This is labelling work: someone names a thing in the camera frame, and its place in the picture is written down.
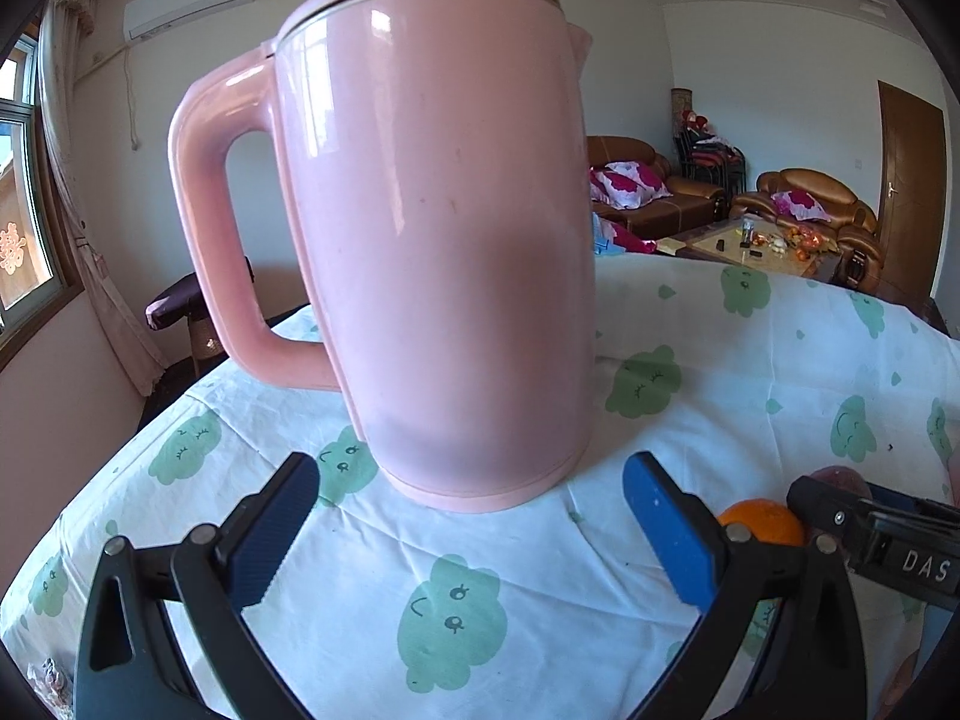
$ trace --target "metal screw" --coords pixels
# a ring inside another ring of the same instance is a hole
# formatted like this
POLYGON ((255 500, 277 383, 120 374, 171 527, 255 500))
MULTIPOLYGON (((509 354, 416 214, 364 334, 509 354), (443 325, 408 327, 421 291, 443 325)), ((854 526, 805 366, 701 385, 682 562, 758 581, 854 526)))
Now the metal screw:
POLYGON ((190 531, 190 541, 194 544, 209 544, 214 538, 217 538, 217 526, 208 522, 198 525, 190 531))
POLYGON ((123 548, 126 545, 126 538, 123 538, 123 536, 114 536, 110 541, 104 544, 104 552, 110 556, 119 555, 121 552, 123 552, 123 548))
POLYGON ((724 531, 727 534, 727 538, 730 541, 733 541, 737 544, 742 544, 745 541, 750 541, 752 533, 750 528, 744 525, 742 522, 731 522, 724 531))
POLYGON ((820 533, 817 536, 817 549, 824 553, 824 555, 832 555, 837 551, 837 542, 833 536, 828 536, 826 533, 820 533))

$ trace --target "kettle base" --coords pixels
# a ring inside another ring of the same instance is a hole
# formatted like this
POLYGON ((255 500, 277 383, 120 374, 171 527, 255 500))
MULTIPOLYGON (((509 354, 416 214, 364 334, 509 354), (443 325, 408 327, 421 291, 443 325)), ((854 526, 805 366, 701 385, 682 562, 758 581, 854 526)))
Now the kettle base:
POLYGON ((380 472, 387 477, 400 493, 417 503, 429 506, 431 509, 443 509, 445 512, 458 512, 458 514, 486 514, 486 512, 501 512, 503 509, 512 509, 515 506, 531 501, 538 495, 546 493, 547 490, 558 484, 566 475, 573 471, 576 464, 579 463, 584 451, 587 449, 589 440, 583 448, 572 454, 558 466, 548 471, 544 476, 527 482, 520 487, 512 490, 502 490, 500 493, 491 493, 489 495, 457 495, 452 493, 434 493, 432 490, 408 485, 386 469, 380 469, 380 472))

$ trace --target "kettle handle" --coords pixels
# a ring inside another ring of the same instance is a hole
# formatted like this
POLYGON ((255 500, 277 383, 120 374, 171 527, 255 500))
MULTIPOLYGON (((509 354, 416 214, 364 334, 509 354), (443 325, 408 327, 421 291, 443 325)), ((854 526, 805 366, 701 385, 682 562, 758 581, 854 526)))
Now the kettle handle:
POLYGON ((200 289, 224 348, 251 376, 274 386, 341 389, 323 343, 278 336, 256 302, 227 187, 227 151, 255 130, 274 139, 290 207, 274 57, 265 47, 194 83, 170 125, 170 173, 200 289))

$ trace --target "brown leather sofa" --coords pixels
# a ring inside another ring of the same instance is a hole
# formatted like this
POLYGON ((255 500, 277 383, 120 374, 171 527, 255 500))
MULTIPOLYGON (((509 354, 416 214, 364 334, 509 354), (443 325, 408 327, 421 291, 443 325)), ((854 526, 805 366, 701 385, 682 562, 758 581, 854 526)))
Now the brown leather sofa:
POLYGON ((636 138, 589 135, 587 157, 591 167, 603 167, 608 162, 645 163, 673 193, 672 197, 662 197, 631 211, 594 202, 593 210, 599 217, 622 224, 638 238, 654 241, 712 223, 723 207, 722 187, 670 175, 667 158, 656 153, 649 143, 636 138))
POLYGON ((731 215, 747 211, 776 222, 776 207, 770 199, 777 191, 808 191, 824 207, 829 221, 805 221, 818 232, 837 242, 841 258, 837 280, 843 286, 873 295, 880 285, 883 250, 875 237, 877 215, 846 185, 819 170, 789 167, 765 172, 757 178, 757 191, 738 194, 731 204, 731 215))

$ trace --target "window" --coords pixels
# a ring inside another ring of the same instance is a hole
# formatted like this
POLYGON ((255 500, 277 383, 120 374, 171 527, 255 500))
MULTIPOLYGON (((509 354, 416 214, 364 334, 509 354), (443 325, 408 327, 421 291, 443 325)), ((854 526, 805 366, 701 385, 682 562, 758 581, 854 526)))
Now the window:
POLYGON ((37 42, 24 35, 0 65, 0 353, 64 288, 38 175, 36 85, 37 42))

